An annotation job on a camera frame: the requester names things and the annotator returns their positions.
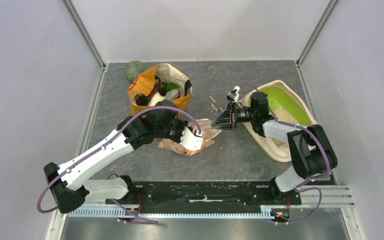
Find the beige green litter box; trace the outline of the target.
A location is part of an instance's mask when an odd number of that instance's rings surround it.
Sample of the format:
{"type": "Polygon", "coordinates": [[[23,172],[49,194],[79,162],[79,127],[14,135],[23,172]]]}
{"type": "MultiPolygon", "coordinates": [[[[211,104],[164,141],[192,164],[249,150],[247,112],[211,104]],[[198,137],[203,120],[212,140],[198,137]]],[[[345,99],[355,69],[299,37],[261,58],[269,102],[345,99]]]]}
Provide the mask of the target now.
{"type": "MultiPolygon", "coordinates": [[[[305,102],[284,81],[274,80],[259,86],[257,89],[267,95],[269,107],[281,121],[303,126],[317,123],[305,102]]],[[[272,160],[281,163],[291,161],[287,143],[258,135],[253,131],[249,122],[244,122],[243,125],[272,160]]]]}

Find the grey bag sealing clip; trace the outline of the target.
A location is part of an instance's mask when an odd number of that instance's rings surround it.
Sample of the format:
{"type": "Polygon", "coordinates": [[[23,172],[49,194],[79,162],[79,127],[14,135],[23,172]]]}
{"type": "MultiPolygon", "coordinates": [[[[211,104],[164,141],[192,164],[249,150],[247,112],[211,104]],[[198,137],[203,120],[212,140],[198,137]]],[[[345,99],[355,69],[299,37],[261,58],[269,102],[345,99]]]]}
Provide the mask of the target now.
{"type": "Polygon", "coordinates": [[[212,101],[211,107],[214,111],[224,112],[225,108],[221,105],[221,103],[212,95],[209,95],[210,100],[212,101]]]}

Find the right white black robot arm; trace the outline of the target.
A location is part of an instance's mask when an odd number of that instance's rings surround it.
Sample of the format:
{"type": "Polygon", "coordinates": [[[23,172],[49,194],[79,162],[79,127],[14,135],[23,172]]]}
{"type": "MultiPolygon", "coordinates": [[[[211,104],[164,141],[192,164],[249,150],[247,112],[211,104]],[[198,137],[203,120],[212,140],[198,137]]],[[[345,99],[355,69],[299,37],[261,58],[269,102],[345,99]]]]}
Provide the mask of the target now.
{"type": "Polygon", "coordinates": [[[250,123],[255,134],[288,144],[292,166],[270,181],[268,197],[272,203],[282,204],[290,191],[329,176],[337,167],[338,159],[321,125],[302,126],[277,119],[264,92],[253,92],[250,105],[244,107],[237,106],[238,97],[237,90],[227,94],[228,105],[211,127],[233,130],[238,123],[250,123]]]}

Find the pink cat litter bag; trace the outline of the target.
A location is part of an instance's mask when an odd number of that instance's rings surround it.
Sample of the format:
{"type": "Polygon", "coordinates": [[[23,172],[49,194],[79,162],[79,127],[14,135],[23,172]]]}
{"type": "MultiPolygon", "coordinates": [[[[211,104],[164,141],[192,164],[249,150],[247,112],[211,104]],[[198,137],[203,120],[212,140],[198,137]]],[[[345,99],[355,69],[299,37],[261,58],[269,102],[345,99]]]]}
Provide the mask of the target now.
{"type": "Polygon", "coordinates": [[[212,121],[208,118],[198,119],[196,122],[202,130],[201,135],[198,135],[199,129],[195,122],[191,121],[188,123],[188,127],[191,130],[186,130],[185,136],[182,137],[180,143],[164,138],[158,143],[158,147],[180,155],[193,156],[212,146],[215,143],[214,138],[219,135],[222,130],[212,128],[212,121]]]}

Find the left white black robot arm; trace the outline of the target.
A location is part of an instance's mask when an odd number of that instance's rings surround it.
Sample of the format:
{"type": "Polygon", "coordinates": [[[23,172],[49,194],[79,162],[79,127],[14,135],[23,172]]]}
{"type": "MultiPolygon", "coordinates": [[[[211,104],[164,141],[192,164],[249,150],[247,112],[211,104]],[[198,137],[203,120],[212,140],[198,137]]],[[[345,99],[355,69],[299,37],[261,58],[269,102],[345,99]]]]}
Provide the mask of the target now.
{"type": "Polygon", "coordinates": [[[116,159],[152,143],[155,138],[170,139],[187,150],[196,151],[203,142],[203,130],[193,116],[168,100],[141,110],[81,155],[60,165],[54,162],[45,165],[47,186],[37,200],[37,211],[45,214],[58,210],[67,214],[93,198],[120,199],[124,204],[132,204],[137,191],[125,182],[107,191],[89,189],[85,184],[116,159]]]}

